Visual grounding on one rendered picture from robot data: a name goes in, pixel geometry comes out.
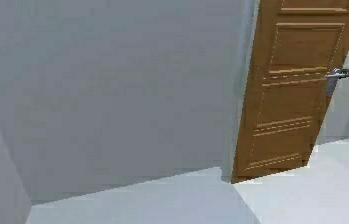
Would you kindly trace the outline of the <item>brown wooden room door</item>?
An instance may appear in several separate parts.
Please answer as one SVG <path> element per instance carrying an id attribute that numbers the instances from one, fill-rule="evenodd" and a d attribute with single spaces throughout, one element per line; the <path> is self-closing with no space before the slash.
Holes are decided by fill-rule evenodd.
<path id="1" fill-rule="evenodd" d="M 260 0 L 231 181 L 305 166 L 349 52 L 349 0 Z"/>

